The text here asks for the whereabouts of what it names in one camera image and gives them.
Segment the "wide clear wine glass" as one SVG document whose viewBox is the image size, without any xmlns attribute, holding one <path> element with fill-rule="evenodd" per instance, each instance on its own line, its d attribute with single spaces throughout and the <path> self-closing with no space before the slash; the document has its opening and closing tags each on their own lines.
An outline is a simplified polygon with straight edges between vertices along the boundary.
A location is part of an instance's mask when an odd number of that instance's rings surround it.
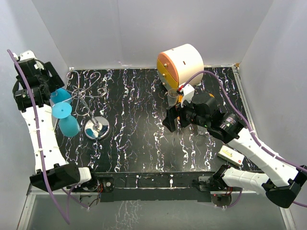
<svg viewBox="0 0 307 230">
<path fill-rule="evenodd" d="M 206 127 L 197 126 L 197 132 L 201 136 L 209 135 L 209 132 Z"/>
</svg>

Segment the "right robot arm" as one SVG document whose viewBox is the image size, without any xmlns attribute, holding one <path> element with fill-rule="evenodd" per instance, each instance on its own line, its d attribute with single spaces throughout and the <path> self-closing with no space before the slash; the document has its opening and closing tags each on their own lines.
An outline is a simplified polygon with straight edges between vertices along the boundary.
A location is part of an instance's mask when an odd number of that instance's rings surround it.
<svg viewBox="0 0 307 230">
<path fill-rule="evenodd" d="M 240 187 L 264 194 L 275 205 L 289 208 L 307 180 L 306 166 L 292 166 L 271 156 L 267 148 L 253 140 L 245 122 L 236 114 L 221 112 L 217 100 L 208 93 L 196 94 L 190 101 L 183 100 L 166 109 L 162 124 L 170 131 L 176 130 L 175 119 L 182 128 L 190 124 L 206 128 L 211 136 L 238 150 L 250 159 L 261 173 L 237 170 L 222 165 L 207 181 L 196 183 L 219 190 Z"/>
</svg>

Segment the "blue wine glass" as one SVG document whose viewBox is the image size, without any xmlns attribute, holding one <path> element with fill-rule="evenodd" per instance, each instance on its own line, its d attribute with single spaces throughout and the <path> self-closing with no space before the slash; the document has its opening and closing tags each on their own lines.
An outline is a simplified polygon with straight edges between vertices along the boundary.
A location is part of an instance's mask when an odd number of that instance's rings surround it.
<svg viewBox="0 0 307 230">
<path fill-rule="evenodd" d="M 50 100 L 52 101 L 53 104 L 57 104 L 60 102 L 66 102 L 70 104 L 71 99 L 72 99 L 71 94 L 64 88 L 59 88 L 50 95 Z"/>
<path fill-rule="evenodd" d="M 52 107 L 52 116 L 59 120 L 59 128 L 66 137 L 74 137 L 80 131 L 77 119 L 71 115 L 72 106 L 67 102 L 56 103 Z"/>
</svg>

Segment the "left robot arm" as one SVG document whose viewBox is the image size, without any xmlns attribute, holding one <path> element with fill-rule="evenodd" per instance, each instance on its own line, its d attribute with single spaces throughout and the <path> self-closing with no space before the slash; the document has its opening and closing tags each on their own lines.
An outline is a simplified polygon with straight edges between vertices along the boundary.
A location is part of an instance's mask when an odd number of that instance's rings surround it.
<svg viewBox="0 0 307 230">
<path fill-rule="evenodd" d="M 68 103 L 70 94 L 50 62 L 35 57 L 15 59 L 18 73 L 12 93 L 24 118 L 35 155 L 35 174 L 31 185 L 43 191 L 55 191 L 74 185 L 94 191 L 99 186 L 89 167 L 68 163 L 59 149 L 52 123 L 51 103 Z"/>
</svg>

